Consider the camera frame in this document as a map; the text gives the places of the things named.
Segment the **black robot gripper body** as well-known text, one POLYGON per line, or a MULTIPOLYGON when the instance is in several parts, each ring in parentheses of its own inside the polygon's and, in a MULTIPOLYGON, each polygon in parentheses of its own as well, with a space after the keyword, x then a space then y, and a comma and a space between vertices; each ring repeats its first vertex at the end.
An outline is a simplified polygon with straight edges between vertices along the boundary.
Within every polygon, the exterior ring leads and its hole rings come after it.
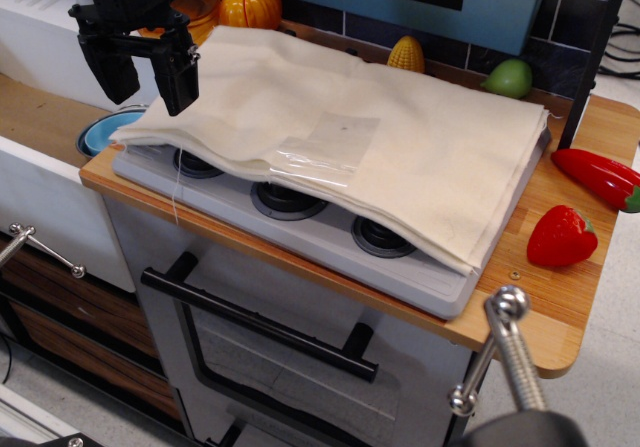
POLYGON ((69 10, 83 37, 124 37, 139 29, 162 29, 166 35, 188 34, 187 17, 174 0, 79 0, 69 10))

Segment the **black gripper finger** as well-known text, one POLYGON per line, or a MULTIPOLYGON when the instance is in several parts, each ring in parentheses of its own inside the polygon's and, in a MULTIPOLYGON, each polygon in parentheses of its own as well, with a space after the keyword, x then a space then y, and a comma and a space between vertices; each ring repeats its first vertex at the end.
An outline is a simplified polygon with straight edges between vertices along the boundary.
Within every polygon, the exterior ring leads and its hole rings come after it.
POLYGON ((199 58, 186 25, 168 29, 155 40, 151 64, 170 116, 181 114, 199 98, 199 58))
POLYGON ((132 57, 111 38, 79 34, 84 58, 107 98, 120 105, 139 89, 139 79, 132 57))

